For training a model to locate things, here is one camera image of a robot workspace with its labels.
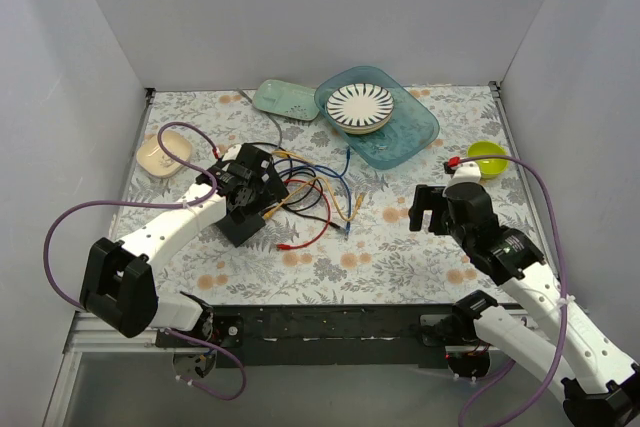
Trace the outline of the floral table mat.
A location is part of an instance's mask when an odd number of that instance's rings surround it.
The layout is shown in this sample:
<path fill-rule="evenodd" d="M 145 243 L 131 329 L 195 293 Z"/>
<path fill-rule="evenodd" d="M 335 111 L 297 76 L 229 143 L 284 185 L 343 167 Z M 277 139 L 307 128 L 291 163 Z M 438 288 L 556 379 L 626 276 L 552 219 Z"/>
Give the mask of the floral table mat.
<path fill-rule="evenodd" d="M 158 93 L 144 134 L 179 121 L 195 163 L 212 164 L 210 143 L 221 151 L 277 143 L 335 171 L 340 203 L 362 197 L 363 204 L 349 232 L 316 195 L 304 198 L 305 217 L 280 210 L 240 247 L 210 227 L 155 273 L 157 289 L 219 305 L 453 303 L 479 289 L 506 302 L 452 239 L 412 232 L 408 222 L 415 187 L 446 183 L 444 161 L 478 141 L 508 146 L 502 113 L 487 87 L 417 86 L 412 94 L 437 118 L 439 135 L 407 162 L 381 171 L 349 150 L 323 117 L 272 122 L 234 91 Z"/>

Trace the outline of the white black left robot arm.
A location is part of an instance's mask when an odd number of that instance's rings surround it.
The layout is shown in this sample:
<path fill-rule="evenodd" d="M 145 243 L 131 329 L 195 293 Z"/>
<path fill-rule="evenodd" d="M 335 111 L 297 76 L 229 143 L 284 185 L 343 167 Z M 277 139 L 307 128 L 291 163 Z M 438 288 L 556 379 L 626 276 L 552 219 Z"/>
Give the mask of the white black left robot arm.
<path fill-rule="evenodd" d="M 190 346 L 205 345 L 215 332 L 213 308 L 192 294 L 157 293 L 155 273 L 210 226 L 233 246 L 242 245 L 287 194 L 269 153 L 250 144 L 233 147 L 197 177 L 177 209 L 117 241 L 93 244 L 80 305 L 127 338 L 169 328 Z"/>

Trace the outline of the teal plastic tray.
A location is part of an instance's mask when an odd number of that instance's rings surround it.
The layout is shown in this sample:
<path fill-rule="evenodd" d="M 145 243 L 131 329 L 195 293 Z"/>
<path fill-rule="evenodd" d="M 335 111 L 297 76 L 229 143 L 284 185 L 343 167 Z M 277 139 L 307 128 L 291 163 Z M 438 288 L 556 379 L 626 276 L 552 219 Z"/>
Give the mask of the teal plastic tray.
<path fill-rule="evenodd" d="M 436 117 L 386 72 L 357 66 L 321 84 L 319 112 L 367 164 L 395 168 L 438 137 Z"/>

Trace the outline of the lime green bowl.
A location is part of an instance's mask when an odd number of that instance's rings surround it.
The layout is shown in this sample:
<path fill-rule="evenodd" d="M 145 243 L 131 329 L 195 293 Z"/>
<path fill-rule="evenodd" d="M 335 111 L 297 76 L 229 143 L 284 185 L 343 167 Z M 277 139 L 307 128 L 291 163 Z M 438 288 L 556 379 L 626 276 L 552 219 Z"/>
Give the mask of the lime green bowl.
<path fill-rule="evenodd" d="M 486 159 L 476 161 L 483 180 L 494 179 L 507 169 L 508 161 L 502 159 L 506 155 L 507 152 L 500 145 L 490 141 L 475 142 L 467 149 L 468 157 L 486 156 Z"/>

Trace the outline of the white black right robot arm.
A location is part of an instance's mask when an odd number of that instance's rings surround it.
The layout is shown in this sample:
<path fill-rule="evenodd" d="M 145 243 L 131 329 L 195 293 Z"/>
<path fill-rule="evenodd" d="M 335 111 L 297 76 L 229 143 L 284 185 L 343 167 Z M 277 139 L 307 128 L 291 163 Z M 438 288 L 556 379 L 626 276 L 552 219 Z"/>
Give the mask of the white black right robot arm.
<path fill-rule="evenodd" d="M 568 293 L 566 266 L 551 268 L 523 232 L 500 224 L 480 183 L 480 157 L 452 157 L 444 186 L 419 185 L 409 210 L 419 231 L 450 236 L 471 264 L 514 299 L 535 322 L 531 331 L 493 297 L 476 291 L 454 304 L 452 330 L 464 344 L 483 341 L 540 382 L 505 425 L 551 392 L 575 426 L 626 426 L 639 415 L 639 364 L 618 348 Z"/>

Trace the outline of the black network switch box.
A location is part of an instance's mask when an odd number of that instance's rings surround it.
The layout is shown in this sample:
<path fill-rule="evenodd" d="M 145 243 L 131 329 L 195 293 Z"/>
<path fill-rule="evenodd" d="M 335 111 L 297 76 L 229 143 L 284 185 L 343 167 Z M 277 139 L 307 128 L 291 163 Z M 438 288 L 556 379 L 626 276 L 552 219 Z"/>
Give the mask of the black network switch box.
<path fill-rule="evenodd" d="M 259 232 L 266 225 L 266 221 L 260 214 L 246 216 L 241 212 L 231 212 L 215 225 L 234 247 L 239 247 Z"/>

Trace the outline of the cream square dish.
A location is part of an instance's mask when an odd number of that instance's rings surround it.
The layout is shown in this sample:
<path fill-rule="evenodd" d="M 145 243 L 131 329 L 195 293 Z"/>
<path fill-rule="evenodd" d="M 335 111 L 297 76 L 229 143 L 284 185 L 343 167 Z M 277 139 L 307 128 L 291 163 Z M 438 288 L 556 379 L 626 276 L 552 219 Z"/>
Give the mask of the cream square dish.
<path fill-rule="evenodd" d="M 162 142 L 174 156 L 183 161 L 190 160 L 192 144 L 181 134 L 167 130 L 162 135 Z M 148 175 L 160 179 L 172 177 L 183 167 L 160 147 L 156 134 L 145 136 L 136 152 L 136 162 Z"/>

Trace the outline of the striped white blue plate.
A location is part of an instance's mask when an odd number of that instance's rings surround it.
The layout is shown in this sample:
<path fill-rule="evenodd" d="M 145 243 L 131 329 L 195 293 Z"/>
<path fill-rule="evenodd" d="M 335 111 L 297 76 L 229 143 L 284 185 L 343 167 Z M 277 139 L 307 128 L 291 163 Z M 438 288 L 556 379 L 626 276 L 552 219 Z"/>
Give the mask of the striped white blue plate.
<path fill-rule="evenodd" d="M 347 128 L 368 128 L 391 116 L 395 107 L 391 93 L 378 85 L 356 83 L 334 91 L 325 104 L 328 116 Z"/>

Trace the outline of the mint green divided dish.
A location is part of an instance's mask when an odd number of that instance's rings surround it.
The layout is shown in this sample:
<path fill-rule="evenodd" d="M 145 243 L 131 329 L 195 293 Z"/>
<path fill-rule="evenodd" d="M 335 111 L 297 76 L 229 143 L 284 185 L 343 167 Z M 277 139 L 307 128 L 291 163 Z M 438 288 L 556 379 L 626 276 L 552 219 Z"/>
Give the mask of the mint green divided dish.
<path fill-rule="evenodd" d="M 252 104 L 265 113 L 310 122 L 319 114 L 314 95 L 313 88 L 269 79 L 255 91 Z"/>

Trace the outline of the aluminium frame rail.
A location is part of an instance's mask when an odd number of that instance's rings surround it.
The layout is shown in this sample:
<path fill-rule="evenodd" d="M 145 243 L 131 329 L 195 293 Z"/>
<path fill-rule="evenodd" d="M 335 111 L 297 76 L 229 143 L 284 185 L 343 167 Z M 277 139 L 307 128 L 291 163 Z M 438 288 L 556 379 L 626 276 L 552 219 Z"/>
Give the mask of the aluminium frame rail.
<path fill-rule="evenodd" d="M 133 338 L 127 338 L 93 314 L 76 313 L 67 336 L 65 353 L 200 353 L 206 348 L 175 337 L 146 329 Z"/>

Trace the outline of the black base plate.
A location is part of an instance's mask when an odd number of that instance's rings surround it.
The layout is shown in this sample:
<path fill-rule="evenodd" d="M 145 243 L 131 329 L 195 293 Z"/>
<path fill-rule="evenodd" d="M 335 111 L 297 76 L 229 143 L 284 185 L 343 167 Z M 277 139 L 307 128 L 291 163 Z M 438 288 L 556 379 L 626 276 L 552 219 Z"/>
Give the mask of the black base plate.
<path fill-rule="evenodd" d="M 211 342 L 245 366 L 417 365 L 488 353 L 450 304 L 238 305 L 213 308 Z"/>

